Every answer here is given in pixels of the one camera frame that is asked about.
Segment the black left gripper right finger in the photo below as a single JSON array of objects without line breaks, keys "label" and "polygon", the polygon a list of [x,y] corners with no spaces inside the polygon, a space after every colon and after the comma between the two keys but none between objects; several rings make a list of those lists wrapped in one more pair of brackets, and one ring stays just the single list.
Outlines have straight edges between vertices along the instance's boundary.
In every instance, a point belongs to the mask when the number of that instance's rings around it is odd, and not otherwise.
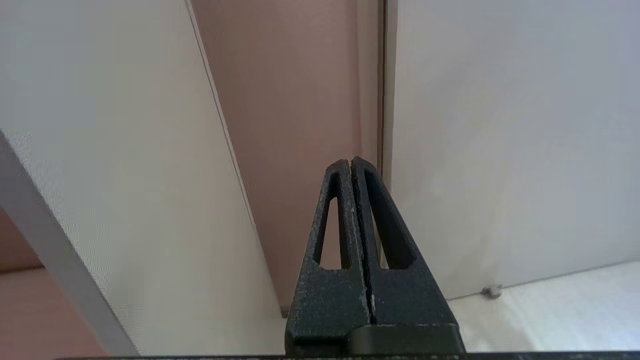
[{"label": "black left gripper right finger", "polygon": [[366,296],[375,325],[458,322],[375,166],[351,162]]}]

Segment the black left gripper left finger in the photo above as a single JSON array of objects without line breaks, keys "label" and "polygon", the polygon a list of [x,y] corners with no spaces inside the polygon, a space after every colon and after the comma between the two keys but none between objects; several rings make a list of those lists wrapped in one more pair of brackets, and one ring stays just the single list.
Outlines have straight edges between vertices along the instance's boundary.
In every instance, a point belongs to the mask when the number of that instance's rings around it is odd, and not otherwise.
[{"label": "black left gripper left finger", "polygon": [[[321,265],[330,202],[337,202],[341,267]],[[324,174],[285,326],[286,354],[349,354],[349,335],[370,323],[361,227],[350,162]]]}]

